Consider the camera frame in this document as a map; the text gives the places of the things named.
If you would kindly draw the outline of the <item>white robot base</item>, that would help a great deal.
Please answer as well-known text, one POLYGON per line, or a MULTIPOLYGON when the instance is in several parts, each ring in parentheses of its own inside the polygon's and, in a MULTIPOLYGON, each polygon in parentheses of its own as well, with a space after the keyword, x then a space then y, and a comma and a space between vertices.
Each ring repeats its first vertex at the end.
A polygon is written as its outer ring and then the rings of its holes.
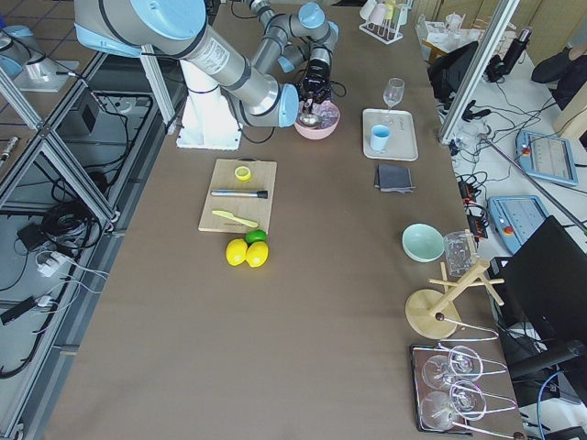
POLYGON ((181 67, 188 98, 177 147, 237 150, 240 125, 230 112, 218 82, 187 60, 181 60, 181 67))

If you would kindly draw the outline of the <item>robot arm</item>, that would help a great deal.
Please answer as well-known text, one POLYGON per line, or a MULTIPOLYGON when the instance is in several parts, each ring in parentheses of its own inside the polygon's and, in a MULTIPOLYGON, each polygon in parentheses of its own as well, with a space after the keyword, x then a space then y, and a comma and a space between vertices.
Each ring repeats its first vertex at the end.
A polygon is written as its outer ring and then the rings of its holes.
POLYGON ((238 118, 255 127, 290 127, 298 94, 266 66, 253 63, 207 24, 202 1, 75 1, 77 39, 85 47, 137 58, 151 45, 176 60, 192 63, 235 99, 238 118))
POLYGON ((304 65, 304 76, 295 84, 299 100, 311 105, 330 100, 338 25, 327 20, 315 2, 300 6, 290 15, 276 13, 268 1, 249 1, 248 6, 264 27, 260 48, 251 61, 254 68, 268 73, 280 65, 287 73, 304 65))

